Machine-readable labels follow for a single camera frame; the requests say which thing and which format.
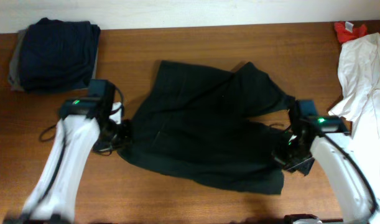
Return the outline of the black t-shirt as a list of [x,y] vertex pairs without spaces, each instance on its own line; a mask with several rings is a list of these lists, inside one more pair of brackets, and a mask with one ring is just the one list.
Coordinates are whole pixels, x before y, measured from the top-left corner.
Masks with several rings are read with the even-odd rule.
[[223,190],[279,195],[293,135],[254,120],[295,104],[252,63],[235,72],[160,63],[132,119],[128,163]]

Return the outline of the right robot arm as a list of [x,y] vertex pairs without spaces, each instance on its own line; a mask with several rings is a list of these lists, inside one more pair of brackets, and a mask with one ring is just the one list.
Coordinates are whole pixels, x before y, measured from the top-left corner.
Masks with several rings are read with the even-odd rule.
[[341,124],[301,120],[285,148],[274,151],[286,171],[307,175],[322,167],[340,205],[343,223],[380,223],[380,148],[372,139],[353,139]]

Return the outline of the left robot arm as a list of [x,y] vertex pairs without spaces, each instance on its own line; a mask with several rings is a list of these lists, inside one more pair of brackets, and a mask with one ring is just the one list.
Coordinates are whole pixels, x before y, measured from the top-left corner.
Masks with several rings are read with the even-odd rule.
[[122,125],[120,102],[67,100],[59,111],[52,150],[40,179],[17,218],[4,223],[74,223],[75,202],[91,150],[106,128]]

